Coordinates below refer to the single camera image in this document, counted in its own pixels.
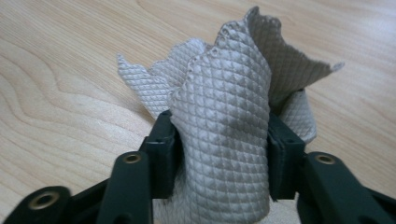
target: wood grain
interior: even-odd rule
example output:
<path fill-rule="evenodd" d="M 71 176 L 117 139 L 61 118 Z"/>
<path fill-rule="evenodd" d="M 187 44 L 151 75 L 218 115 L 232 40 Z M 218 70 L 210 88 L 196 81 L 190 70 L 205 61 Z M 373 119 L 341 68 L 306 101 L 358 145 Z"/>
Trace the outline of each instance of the wood grain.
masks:
<path fill-rule="evenodd" d="M 136 150 L 153 119 L 117 75 L 116 54 L 149 66 L 176 43 L 213 42 L 259 6 L 286 41 L 346 67 L 308 88 L 309 150 L 340 157 L 396 198 L 396 3 L 378 1 L 0 1 L 0 219 L 30 192 L 78 193 Z"/>

